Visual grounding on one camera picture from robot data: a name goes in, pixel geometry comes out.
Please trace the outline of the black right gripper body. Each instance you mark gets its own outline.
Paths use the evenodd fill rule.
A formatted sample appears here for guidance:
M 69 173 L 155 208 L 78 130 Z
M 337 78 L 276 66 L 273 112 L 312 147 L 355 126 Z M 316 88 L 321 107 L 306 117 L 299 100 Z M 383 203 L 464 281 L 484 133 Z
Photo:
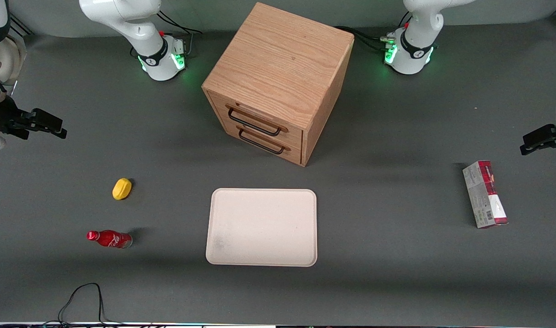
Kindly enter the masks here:
M 31 127 L 25 115 L 27 112 L 19 109 L 14 100 L 6 96 L 0 101 L 0 133 L 28 138 Z

